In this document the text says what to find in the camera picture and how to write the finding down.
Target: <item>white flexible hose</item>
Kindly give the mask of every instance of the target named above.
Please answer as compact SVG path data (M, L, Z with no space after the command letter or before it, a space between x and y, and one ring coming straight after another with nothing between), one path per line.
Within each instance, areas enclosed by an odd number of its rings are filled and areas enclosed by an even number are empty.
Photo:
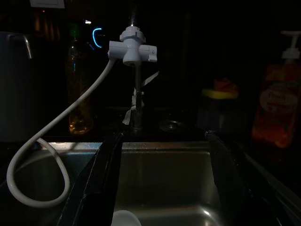
M62 120L65 116L67 116L73 109L75 109L83 100L85 100L96 88L97 86L104 80L104 78L107 76L107 74L112 69L113 65L115 63L115 60L110 60L101 73L101 75L97 78L97 80L90 86L90 88L87 89L86 92L83 93L73 104L71 104L66 110L64 110L61 114L59 114L55 119L53 119L48 125L46 125L43 129L41 129L37 134L35 134L32 138L30 138L14 155L12 160L9 163L8 171L6 173L6 180L8 184L9 191L12 193L12 195L21 203L36 207L36 208L47 208L47 207L53 207L57 204L61 203L68 195L68 191L70 188L70 180L68 176L68 172L59 157L56 150L45 140L41 139L40 137L43 136L45 133L47 133L52 127L54 127L60 120ZM26 152L26 150L31 147L36 141L38 141L40 144L45 146L53 155L55 158L64 178L65 187L62 192L62 194L57 197L54 200L50 201L37 201L34 199L31 199L27 196L25 196L17 187L14 179L14 171L16 168L16 165L18 164L19 160L23 156L23 154Z

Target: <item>faucet diverter valve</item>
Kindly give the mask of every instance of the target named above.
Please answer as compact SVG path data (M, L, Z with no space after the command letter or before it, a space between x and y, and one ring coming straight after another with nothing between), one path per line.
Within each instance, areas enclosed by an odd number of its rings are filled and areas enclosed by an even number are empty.
M125 65L157 62L157 47L142 45L145 41L139 27L129 26L120 35L120 41L110 41L108 56L110 59L123 59Z

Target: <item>stainless steel sink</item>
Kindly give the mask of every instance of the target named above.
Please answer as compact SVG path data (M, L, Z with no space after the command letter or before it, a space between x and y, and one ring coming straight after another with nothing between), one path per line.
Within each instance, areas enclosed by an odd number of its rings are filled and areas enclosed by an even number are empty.
M52 143L74 183L100 143ZM63 190L61 172L46 150L29 156L16 173L22 192L38 200ZM56 225L64 203L26 207L0 185L1 225ZM142 226L220 226L220 202L206 142L124 143L115 210L132 211Z

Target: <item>plastic bottle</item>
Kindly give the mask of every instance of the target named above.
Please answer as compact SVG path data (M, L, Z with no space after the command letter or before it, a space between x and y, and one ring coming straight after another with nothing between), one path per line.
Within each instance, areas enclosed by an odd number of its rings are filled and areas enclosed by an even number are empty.
M89 48L83 42L79 27L70 25L71 43L65 64L67 77L68 101L73 103L91 85L89 79ZM71 134L85 134L93 128L91 98L88 97L69 114L69 130Z
M283 65L270 65L263 82L252 137L287 148L296 129L301 98L300 51L296 48L297 32L282 32L292 37L290 48L283 52Z

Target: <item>soap dispenser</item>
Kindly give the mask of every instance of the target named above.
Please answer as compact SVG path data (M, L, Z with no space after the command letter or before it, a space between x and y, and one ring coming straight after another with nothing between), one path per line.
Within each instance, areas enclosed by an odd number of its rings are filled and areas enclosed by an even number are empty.
M283 65L270 65L262 84L252 128L256 140L287 148L296 129L301 97L301 67L296 47L301 31L282 31L290 36L291 46L282 53Z

